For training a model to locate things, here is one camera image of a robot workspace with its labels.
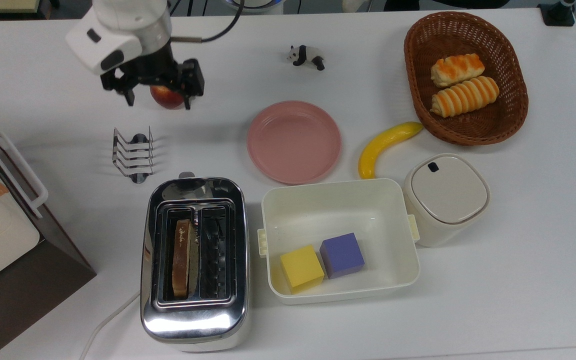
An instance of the plastic plate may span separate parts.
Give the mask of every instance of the plastic plate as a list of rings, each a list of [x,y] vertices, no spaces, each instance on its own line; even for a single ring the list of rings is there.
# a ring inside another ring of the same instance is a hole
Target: plastic plate
[[[277,182],[299,185],[320,180],[341,152],[341,133],[330,115],[302,101],[266,107],[247,133],[254,165]]]

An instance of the container handle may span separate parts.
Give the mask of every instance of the container handle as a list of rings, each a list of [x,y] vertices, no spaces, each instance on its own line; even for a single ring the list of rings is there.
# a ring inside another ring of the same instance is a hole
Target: container handle
[[[259,242],[259,257],[263,259],[268,255],[268,240],[266,239],[265,228],[260,228],[256,231],[256,238]]]
[[[408,226],[410,227],[410,235],[412,235],[412,240],[416,243],[419,241],[419,228],[417,227],[417,221],[415,215],[408,215]]]
[[[21,153],[19,153],[17,148],[13,145],[12,141],[10,141],[9,137],[0,132],[0,139],[2,140],[2,143],[0,143],[1,148],[7,153],[7,155],[9,155],[14,164],[19,167],[19,170],[28,181],[28,184],[30,184],[32,189],[37,193],[37,197],[34,200],[30,200],[28,194],[26,194],[21,186],[19,186],[19,183],[12,176],[9,169],[4,165],[1,158],[0,167],[3,169],[13,186],[16,187],[19,194],[21,194],[21,198],[23,198],[28,207],[30,207],[30,210],[32,210],[38,218],[41,218],[42,215],[39,213],[39,207],[48,200],[48,190],[44,184],[42,184],[41,180],[39,180],[39,177],[37,177],[37,174],[35,174],[33,169],[30,168],[28,162],[26,162]]]

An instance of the bread box handle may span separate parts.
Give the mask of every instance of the bread box handle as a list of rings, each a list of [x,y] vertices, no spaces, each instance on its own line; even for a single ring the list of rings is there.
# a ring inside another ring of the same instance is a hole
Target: bread box handle
[[[37,174],[30,168],[30,165],[24,157],[19,153],[17,148],[13,145],[12,141],[10,141],[9,137],[6,134],[0,132],[0,146],[1,148],[9,155],[10,159],[14,162],[16,166],[18,166],[19,171],[23,174],[23,176],[28,181],[28,184],[32,187],[32,189],[37,193],[37,197],[34,200],[30,200],[28,194],[19,186],[19,183],[15,180],[15,178],[10,173],[9,169],[4,165],[2,162],[2,158],[0,158],[0,167],[3,169],[6,176],[9,178],[10,182],[16,187],[19,194],[25,201],[25,203],[30,207],[30,210],[38,217],[41,218],[42,215],[39,213],[39,207],[43,205],[46,200],[48,200],[48,190],[46,187],[37,177]]]
[[[256,231],[256,238],[259,242],[259,257],[265,258],[268,255],[268,240],[266,239],[265,228]]]

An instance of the white lid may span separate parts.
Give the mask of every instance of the white lid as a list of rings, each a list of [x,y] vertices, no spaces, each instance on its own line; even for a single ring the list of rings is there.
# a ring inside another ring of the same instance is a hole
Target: white lid
[[[446,224],[465,223],[489,201],[483,178],[454,155],[441,155],[419,166],[412,174],[411,188],[428,214]]]

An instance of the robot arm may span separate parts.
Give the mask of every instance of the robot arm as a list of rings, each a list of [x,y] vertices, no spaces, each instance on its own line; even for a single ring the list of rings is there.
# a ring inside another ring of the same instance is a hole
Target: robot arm
[[[189,110],[190,98],[204,95],[204,77],[196,59],[175,61],[168,11],[166,0],[93,0],[66,42],[103,88],[125,96],[128,105],[137,84],[162,85],[181,94]]]

